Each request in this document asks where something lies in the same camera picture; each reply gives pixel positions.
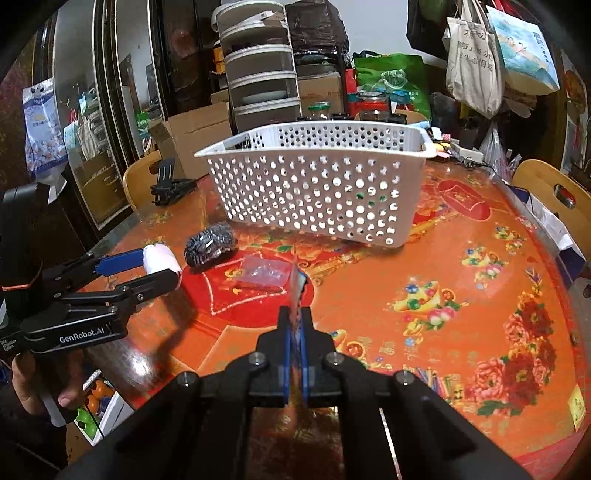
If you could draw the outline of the person's left hand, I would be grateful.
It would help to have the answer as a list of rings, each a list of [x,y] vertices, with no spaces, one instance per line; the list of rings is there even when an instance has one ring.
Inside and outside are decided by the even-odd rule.
[[[41,394],[50,393],[62,408],[76,410],[84,403],[84,353],[81,350],[35,358],[26,352],[11,364],[12,386],[25,411],[38,416],[46,412]]]

